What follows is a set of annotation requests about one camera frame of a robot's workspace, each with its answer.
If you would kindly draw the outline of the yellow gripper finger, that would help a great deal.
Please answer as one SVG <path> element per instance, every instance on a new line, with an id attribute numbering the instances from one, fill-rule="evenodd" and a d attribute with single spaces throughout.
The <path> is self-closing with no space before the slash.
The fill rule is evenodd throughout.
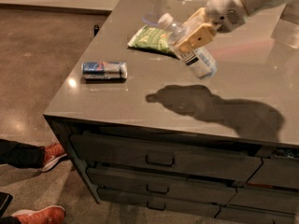
<path id="1" fill-rule="evenodd" d="M 177 48 L 184 53 L 201 48 L 210 43 L 214 39 L 216 33 L 213 25 L 203 23 L 199 27 L 192 28 L 188 31 L 187 34 L 177 42 Z"/>
<path id="2" fill-rule="evenodd" d="M 197 9 L 184 23 L 187 35 L 203 35 L 207 32 L 208 17 L 206 9 L 201 7 Z"/>

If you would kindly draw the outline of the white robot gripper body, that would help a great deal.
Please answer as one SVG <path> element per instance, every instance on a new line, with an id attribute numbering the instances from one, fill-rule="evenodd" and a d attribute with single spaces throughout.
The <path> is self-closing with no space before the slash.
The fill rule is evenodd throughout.
<path id="1" fill-rule="evenodd" d="M 206 15 L 218 33 L 230 33 L 247 22 L 242 0 L 208 0 Z"/>

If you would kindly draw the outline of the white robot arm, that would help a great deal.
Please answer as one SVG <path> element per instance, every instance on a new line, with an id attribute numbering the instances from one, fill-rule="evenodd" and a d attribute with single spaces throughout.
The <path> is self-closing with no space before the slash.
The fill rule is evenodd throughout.
<path id="1" fill-rule="evenodd" d="M 293 0 L 208 0 L 183 25 L 187 33 L 177 42 L 184 53 L 210 43 L 216 33 L 230 33 L 261 10 L 279 7 Z"/>

